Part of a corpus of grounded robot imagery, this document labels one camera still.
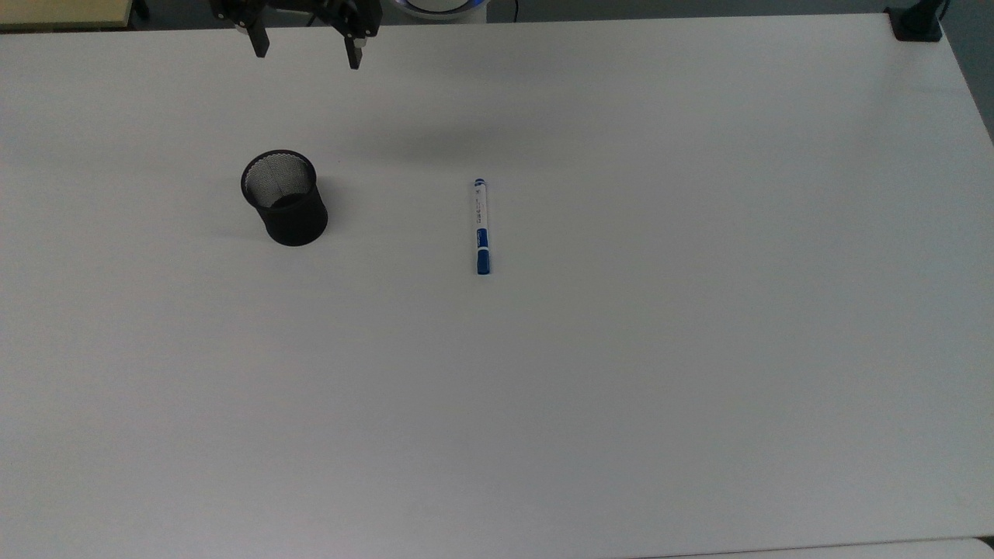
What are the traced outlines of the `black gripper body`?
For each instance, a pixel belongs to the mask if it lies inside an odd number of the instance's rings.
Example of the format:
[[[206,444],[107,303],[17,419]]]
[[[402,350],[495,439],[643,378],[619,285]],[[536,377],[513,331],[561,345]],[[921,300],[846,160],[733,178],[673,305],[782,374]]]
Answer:
[[[248,36],[266,31],[263,22],[266,9],[316,18],[351,38],[376,36],[383,19],[380,1],[210,1],[209,5],[214,18],[230,23]]]

